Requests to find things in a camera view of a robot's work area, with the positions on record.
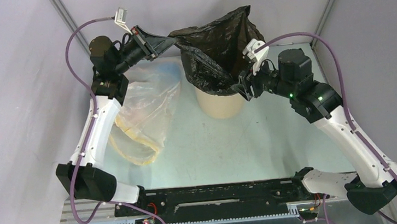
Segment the clear plastic bag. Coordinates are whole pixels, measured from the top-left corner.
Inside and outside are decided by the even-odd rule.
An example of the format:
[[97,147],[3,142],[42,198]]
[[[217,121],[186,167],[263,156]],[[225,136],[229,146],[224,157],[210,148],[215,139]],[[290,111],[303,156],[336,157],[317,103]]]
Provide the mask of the clear plastic bag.
[[165,147],[182,89],[182,64],[178,58],[165,58],[132,67],[125,76],[126,98],[108,143],[132,164],[148,165]]

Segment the black trash bag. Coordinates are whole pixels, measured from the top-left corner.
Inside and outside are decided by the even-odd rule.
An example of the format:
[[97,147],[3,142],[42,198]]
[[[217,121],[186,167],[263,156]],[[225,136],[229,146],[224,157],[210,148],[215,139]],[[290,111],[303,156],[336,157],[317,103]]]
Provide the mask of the black trash bag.
[[248,16],[250,5],[238,7],[203,26],[174,30],[185,77],[204,93],[215,96],[234,95],[241,71],[248,67],[243,50],[252,39],[264,37]]

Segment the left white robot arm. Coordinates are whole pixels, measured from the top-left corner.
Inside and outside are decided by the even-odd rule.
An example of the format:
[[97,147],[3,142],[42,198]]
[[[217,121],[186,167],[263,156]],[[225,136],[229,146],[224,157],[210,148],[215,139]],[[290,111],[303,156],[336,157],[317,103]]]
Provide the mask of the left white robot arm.
[[55,173],[75,199],[127,203],[131,212],[140,215],[147,210],[148,200],[139,195],[139,186],[118,181],[106,171],[106,144],[115,116],[125,102],[129,85],[125,72],[141,60],[158,58],[176,39],[147,33],[137,25],[124,36],[123,42],[111,41],[107,36],[90,42],[94,76],[89,113],[75,152],[69,162],[57,165]]

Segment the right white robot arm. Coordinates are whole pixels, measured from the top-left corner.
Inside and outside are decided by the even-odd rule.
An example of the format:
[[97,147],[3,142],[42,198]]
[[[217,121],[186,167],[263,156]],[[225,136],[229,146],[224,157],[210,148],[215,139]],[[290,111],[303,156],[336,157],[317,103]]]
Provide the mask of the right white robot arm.
[[291,108],[328,135],[354,168],[352,173],[321,172],[311,167],[293,177],[292,191],[298,199],[312,194],[344,198],[359,211],[372,215],[397,195],[397,164],[369,139],[350,116],[333,87],[314,79],[311,59],[302,49],[278,55],[278,67],[270,68],[266,55],[243,55],[247,68],[240,72],[234,90],[246,100],[267,92],[290,101]]

